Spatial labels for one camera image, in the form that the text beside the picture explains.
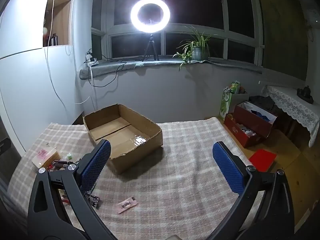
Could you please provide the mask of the packaged sliced bread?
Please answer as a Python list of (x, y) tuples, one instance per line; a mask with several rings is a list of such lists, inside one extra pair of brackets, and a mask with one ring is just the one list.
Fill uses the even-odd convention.
[(48, 168), (53, 161), (60, 159), (60, 154), (55, 147), (46, 146), (33, 157), (32, 163), (38, 169)]

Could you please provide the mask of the dark figurine on table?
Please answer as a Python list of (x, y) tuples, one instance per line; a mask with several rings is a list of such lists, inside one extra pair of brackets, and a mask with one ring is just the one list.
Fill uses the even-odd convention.
[(305, 86), (303, 89), (298, 88), (297, 96), (309, 104), (314, 103), (313, 97), (311, 95), (311, 89), (309, 86)]

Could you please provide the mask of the white lace cloth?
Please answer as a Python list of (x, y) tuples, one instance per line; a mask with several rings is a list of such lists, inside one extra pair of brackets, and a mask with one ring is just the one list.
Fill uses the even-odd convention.
[(289, 87), (266, 85), (262, 93), (269, 96), (278, 108), (308, 130), (308, 146), (312, 148), (319, 132), (319, 105), (305, 102), (298, 97), (296, 89)]

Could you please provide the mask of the potted spider plant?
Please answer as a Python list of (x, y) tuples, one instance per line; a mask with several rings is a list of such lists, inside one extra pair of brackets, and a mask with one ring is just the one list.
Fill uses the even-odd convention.
[(182, 52), (176, 52), (172, 57), (178, 57), (182, 60), (179, 65), (179, 69), (185, 64), (191, 64), (192, 61), (205, 61), (210, 57), (209, 51), (209, 41), (211, 38), (217, 36), (217, 34), (205, 35), (204, 33), (199, 32), (192, 25), (186, 25), (191, 33), (189, 36), (190, 39), (185, 39), (180, 42), (179, 46), (176, 49), (181, 49)]

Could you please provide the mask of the open cardboard box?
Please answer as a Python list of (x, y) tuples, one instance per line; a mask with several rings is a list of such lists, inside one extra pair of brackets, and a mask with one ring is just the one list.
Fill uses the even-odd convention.
[(83, 117), (94, 144), (107, 140), (111, 155), (107, 164), (115, 174), (122, 174), (162, 147), (162, 129), (136, 111), (115, 104)]

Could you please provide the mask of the white power strip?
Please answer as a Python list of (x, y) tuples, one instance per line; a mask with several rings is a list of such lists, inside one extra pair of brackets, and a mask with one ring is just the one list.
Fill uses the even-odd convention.
[(87, 65), (87, 67), (93, 67), (97, 66), (99, 64), (99, 61), (96, 57), (93, 57), (90, 52), (87, 52), (84, 63)]

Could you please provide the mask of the wooden wall shelf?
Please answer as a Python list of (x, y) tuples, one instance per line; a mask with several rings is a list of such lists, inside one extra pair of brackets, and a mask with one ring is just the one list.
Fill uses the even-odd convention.
[(70, 44), (72, 0), (47, 0), (43, 26), (43, 46)]

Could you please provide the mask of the red storage box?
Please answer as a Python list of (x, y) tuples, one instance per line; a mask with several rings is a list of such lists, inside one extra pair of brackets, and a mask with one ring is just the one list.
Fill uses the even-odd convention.
[(277, 116), (248, 101), (235, 106), (233, 113), (225, 116), (224, 124), (244, 148), (266, 139)]

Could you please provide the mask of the pink snack sachet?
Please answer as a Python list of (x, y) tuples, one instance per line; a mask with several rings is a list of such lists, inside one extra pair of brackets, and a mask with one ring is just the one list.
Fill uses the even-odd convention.
[(127, 198), (126, 200), (118, 203), (116, 205), (117, 214), (121, 214), (126, 210), (136, 206), (138, 202), (136, 201), (135, 197)]

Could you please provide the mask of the red box lid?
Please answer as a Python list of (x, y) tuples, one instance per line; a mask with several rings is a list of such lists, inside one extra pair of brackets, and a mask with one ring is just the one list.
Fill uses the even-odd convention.
[(264, 149), (258, 149), (250, 158), (249, 161), (259, 172), (267, 172), (272, 166), (276, 154)]

